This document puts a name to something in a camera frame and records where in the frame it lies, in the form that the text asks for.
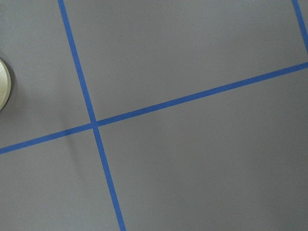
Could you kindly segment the wooden stand with round base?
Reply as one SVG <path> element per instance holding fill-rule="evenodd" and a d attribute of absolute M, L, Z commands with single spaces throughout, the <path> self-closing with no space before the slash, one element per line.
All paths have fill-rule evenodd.
<path fill-rule="evenodd" d="M 3 60 L 0 60 L 0 109 L 6 105 L 11 93 L 11 76 Z"/>

